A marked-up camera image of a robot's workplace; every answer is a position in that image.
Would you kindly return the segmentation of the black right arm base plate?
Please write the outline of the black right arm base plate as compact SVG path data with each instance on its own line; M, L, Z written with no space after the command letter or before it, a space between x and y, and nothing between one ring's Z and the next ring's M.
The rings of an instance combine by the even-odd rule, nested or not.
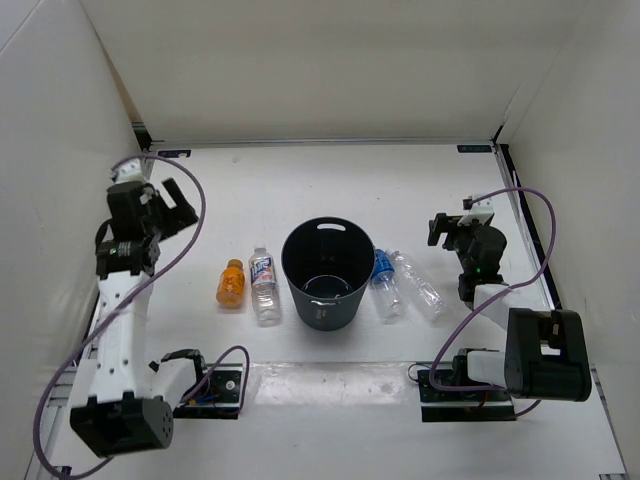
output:
M428 371L417 371L423 423L515 421L515 410L505 390L448 392L435 389Z

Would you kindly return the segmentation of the orange juice bottle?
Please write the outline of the orange juice bottle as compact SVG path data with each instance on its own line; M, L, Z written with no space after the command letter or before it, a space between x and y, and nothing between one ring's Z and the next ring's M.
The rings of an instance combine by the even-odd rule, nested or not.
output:
M243 263L230 259L221 273L216 291L217 302L225 308L237 308L242 304L245 287Z

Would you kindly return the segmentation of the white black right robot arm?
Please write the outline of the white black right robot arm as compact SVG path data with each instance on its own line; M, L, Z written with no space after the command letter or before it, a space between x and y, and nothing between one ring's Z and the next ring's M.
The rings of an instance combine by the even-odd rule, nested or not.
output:
M443 248L456 254L462 268L458 293L471 308L469 317L483 314L503 328L504 350L462 351L443 381L436 377L438 355L429 383L464 400L502 390L520 399L586 401L592 382L581 317L571 310L538 310L504 283L499 269L507 239L490 225L492 219L438 213L429 221L427 244L445 237Z

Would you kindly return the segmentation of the clear bottle white red label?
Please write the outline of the clear bottle white red label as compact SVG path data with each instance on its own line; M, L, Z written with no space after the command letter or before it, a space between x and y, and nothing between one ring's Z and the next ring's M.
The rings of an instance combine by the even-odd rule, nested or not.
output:
M281 305L274 257L263 244L254 247L249 259L252 306L262 326L273 326L281 320Z

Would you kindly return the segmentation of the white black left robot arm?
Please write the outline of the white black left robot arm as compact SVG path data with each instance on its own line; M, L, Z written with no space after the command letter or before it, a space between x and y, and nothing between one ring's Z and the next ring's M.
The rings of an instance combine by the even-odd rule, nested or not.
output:
M199 220L173 179L162 185L172 206L144 180L119 180L107 190L111 217L96 240L102 315L96 366L85 404L70 413L71 429L99 458L167 448L183 396L197 400L210 388L197 349L145 359L159 244Z

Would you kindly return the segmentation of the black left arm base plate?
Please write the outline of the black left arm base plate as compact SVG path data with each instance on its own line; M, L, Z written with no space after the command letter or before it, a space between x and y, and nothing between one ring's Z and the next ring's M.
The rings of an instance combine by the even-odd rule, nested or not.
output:
M194 398L174 409L174 418L236 420L244 399L246 373L246 367L242 364L222 364Z

